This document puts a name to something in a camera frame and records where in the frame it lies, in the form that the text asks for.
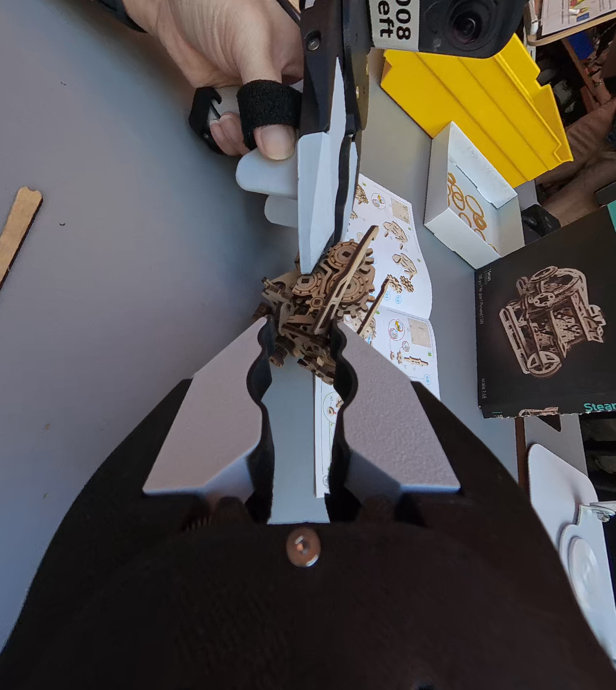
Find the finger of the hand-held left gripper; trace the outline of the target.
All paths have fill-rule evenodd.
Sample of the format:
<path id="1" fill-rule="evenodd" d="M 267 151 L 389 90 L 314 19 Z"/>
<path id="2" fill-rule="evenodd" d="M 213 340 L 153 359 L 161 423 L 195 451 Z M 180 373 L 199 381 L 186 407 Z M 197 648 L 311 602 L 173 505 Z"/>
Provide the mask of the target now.
<path id="1" fill-rule="evenodd" d="M 344 57 L 336 59 L 327 130 L 301 133 L 297 142 L 297 214 L 300 270 L 313 271 L 331 239 L 347 227 L 347 107 Z"/>
<path id="2" fill-rule="evenodd" d="M 336 197 L 335 243 L 345 239 L 353 212 L 355 188 L 360 165 L 361 134 L 345 137 L 338 162 L 338 193 Z"/>

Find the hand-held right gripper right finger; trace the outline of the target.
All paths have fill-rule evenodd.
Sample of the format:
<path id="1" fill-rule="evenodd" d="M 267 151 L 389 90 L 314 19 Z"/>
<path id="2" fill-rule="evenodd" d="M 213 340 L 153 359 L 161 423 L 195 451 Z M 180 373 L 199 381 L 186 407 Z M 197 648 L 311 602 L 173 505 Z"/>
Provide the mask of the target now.
<path id="1" fill-rule="evenodd" d="M 326 506 L 352 520 L 368 499 L 396 505 L 405 494 L 456 494 L 460 482 L 413 383 L 343 323 L 333 323 L 333 386 L 342 399 Z"/>

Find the person's left hand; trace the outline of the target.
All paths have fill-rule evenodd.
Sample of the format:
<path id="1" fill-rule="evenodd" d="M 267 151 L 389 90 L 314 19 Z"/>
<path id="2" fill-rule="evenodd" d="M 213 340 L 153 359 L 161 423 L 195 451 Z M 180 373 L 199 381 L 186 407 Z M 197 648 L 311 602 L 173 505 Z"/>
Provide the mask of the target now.
<path id="1" fill-rule="evenodd" d="M 163 46 L 193 87 L 303 78 L 298 25 L 277 1 L 124 1 L 125 12 Z"/>

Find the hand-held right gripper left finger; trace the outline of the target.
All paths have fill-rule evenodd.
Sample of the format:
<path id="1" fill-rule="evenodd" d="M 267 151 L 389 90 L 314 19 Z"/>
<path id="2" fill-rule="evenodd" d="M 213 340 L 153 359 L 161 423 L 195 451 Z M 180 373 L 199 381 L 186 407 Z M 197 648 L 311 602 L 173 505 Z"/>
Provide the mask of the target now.
<path id="1" fill-rule="evenodd" d="M 192 494 L 214 508 L 224 497 L 269 521 L 275 453 L 263 396 L 272 382 L 275 326 L 253 323 L 192 378 L 143 486 L 147 496 Z"/>

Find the white printed paper sheet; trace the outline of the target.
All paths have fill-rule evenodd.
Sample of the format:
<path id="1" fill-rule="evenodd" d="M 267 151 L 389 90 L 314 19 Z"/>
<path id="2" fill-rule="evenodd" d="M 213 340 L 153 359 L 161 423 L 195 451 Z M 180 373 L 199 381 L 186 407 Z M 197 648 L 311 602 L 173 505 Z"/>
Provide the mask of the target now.
<path id="1" fill-rule="evenodd" d="M 616 17 L 616 1 L 541 1 L 539 38 L 570 29 L 589 28 L 594 22 Z"/>

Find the white document stand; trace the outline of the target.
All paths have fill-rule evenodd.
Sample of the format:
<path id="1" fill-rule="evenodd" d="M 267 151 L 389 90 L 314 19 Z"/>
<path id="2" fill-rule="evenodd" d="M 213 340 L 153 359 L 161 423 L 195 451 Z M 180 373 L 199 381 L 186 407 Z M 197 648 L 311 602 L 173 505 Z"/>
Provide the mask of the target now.
<path id="1" fill-rule="evenodd" d="M 580 610 L 616 669 L 616 500 L 543 446 L 528 453 L 532 506 L 558 551 Z"/>

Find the white cardboard box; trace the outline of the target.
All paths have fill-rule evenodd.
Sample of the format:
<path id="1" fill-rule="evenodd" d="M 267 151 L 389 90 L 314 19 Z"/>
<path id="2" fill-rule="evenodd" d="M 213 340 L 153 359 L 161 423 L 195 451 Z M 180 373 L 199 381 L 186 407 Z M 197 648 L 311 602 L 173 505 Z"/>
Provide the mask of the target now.
<path id="1" fill-rule="evenodd" d="M 483 206 L 487 241 L 449 208 L 448 172 Z M 473 268 L 481 268 L 525 245 L 516 191 L 453 122 L 432 141 L 424 225 Z"/>

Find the wooden gear model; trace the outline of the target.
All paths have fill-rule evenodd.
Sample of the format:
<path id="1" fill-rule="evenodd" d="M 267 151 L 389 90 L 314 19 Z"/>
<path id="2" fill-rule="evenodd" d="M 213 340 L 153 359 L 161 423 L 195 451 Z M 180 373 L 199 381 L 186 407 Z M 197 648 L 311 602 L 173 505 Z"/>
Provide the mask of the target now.
<path id="1" fill-rule="evenodd" d="M 372 225 L 359 241 L 341 241 L 329 249 L 310 273 L 300 269 L 262 280 L 264 301 L 253 318 L 271 317 L 275 324 L 275 345 L 269 360 L 282 367 L 288 355 L 326 384 L 334 383 L 336 363 L 330 351 L 330 333 L 334 321 L 360 319 L 357 334 L 374 324 L 389 286 L 382 284 L 374 296 L 375 268 L 372 240 L 379 226 Z"/>

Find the thin wooden stick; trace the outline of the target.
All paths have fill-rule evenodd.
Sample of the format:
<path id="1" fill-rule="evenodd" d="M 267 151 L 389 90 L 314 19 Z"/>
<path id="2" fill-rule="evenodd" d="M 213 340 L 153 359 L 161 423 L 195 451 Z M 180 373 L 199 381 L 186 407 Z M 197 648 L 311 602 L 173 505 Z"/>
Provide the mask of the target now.
<path id="1" fill-rule="evenodd" d="M 38 190 L 23 186 L 17 192 L 0 235 L 0 290 L 42 202 Z"/>

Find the pile of tan rubber bands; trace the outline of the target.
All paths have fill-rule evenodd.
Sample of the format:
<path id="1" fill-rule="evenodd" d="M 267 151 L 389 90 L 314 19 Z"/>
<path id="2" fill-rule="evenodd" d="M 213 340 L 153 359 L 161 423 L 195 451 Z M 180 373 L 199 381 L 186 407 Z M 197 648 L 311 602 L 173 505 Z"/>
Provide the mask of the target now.
<path id="1" fill-rule="evenodd" d="M 449 208 L 486 242 L 487 220 L 485 210 L 476 197 L 467 194 L 459 186 L 457 178 L 452 172 L 447 173 L 447 202 Z"/>

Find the black model kit box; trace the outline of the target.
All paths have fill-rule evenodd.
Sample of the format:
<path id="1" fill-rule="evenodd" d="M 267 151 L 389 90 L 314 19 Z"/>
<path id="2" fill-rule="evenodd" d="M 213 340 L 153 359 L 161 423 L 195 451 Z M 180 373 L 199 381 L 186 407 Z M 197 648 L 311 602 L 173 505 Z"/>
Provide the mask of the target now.
<path id="1" fill-rule="evenodd" d="M 475 280 L 485 418 L 616 412 L 616 200 Z"/>

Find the yellow box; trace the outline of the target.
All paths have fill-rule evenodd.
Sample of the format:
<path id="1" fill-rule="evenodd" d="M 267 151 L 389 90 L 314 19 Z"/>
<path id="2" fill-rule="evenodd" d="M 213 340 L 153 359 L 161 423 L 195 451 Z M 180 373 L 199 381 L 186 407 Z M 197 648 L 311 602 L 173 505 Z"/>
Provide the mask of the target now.
<path id="1" fill-rule="evenodd" d="M 430 137 L 454 122 L 515 188 L 573 160 L 554 93 L 513 36 L 489 59 L 387 50 L 382 89 Z"/>

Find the assembly instruction booklet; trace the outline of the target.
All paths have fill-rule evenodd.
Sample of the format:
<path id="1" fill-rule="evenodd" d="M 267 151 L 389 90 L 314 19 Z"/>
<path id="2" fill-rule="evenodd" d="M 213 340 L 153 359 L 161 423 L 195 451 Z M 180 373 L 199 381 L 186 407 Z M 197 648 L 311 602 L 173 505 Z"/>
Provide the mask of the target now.
<path id="1" fill-rule="evenodd" d="M 361 175 L 356 186 L 353 212 L 346 239 L 361 240 L 372 225 L 379 226 L 372 240 L 374 296 L 385 280 L 389 286 L 374 314 L 374 324 L 363 340 L 408 376 L 423 405 L 439 398 L 438 357 L 429 320 L 432 282 L 416 236 L 411 204 Z M 341 322 L 355 333 L 360 319 Z M 318 384 L 316 416 L 320 423 L 318 452 L 333 449 L 336 421 L 342 399 L 334 385 Z"/>

